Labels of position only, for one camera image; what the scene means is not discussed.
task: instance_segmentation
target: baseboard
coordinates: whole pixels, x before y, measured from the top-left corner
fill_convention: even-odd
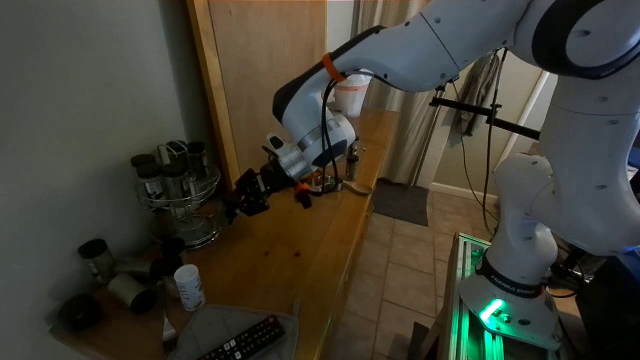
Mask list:
[[[445,185],[440,183],[431,183],[431,185],[429,185],[429,191],[446,193],[446,194],[457,196],[457,197],[464,197],[465,199],[470,199],[470,200],[476,199],[474,198],[474,194],[469,189],[457,188],[455,186]],[[476,193],[476,196],[478,196],[478,199],[482,201],[483,193],[481,192],[475,192],[475,193]],[[498,204],[499,203],[498,197],[496,195],[487,194],[486,203]]]

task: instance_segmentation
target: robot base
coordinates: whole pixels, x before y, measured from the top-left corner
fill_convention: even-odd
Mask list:
[[[547,292],[524,299],[472,274],[460,284],[460,297],[489,332],[549,350],[562,345],[556,304]]]

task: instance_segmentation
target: oven mitt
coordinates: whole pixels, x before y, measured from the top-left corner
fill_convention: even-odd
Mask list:
[[[204,306],[193,315],[168,359],[197,360],[271,315],[278,317],[286,335],[251,359],[293,360],[298,344],[296,317],[220,305]]]

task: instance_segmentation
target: remote control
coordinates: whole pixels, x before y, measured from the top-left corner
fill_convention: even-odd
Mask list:
[[[278,318],[269,316],[198,360],[249,359],[285,336]]]

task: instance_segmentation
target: doormat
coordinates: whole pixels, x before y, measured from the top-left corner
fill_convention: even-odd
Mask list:
[[[411,188],[405,184],[378,179],[373,192],[373,212],[386,217],[429,226],[427,220],[427,197],[429,190],[419,186]]]

